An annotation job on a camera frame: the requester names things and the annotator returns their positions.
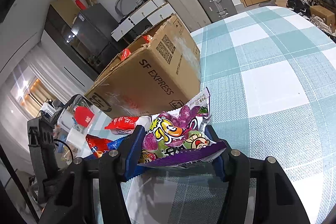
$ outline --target cardboard box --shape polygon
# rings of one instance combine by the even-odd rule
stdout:
[[[330,26],[331,24],[331,31],[335,32],[336,20],[335,14],[332,11],[324,8],[323,6],[316,5],[310,7],[310,13],[311,15],[315,15],[322,19],[325,19],[325,24],[327,24],[328,26]]]
[[[69,27],[72,28],[73,20],[81,9],[72,0],[56,0],[51,3],[51,6],[58,12]]]
[[[149,43],[143,35],[151,35]],[[85,94],[109,117],[152,115],[182,107],[200,90],[200,51],[176,15],[116,56]]]

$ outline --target white curtain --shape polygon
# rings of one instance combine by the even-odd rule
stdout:
[[[27,121],[29,115],[11,95],[6,84],[0,88],[0,143],[13,168],[33,174],[28,147]]]
[[[75,94],[84,94],[67,75],[47,56],[39,44],[35,45],[24,57],[25,62],[41,82],[64,104]]]

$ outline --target white suitcase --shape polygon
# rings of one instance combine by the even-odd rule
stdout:
[[[190,32],[211,24],[198,0],[167,0]]]

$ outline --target ceiling light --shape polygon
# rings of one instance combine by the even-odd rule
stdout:
[[[19,91],[17,92],[17,95],[18,95],[19,97],[22,97],[22,96],[24,95],[23,90],[19,90]]]

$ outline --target purple wrapper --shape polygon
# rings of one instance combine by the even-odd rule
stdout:
[[[152,160],[151,162],[138,164],[146,167],[160,167],[160,166],[171,166],[171,165],[181,165],[190,161],[197,161],[209,157],[219,150],[225,149],[226,144],[222,141],[218,141],[212,145],[203,147],[201,149],[186,149],[181,150],[179,153],[172,156],[167,156],[164,158]]]

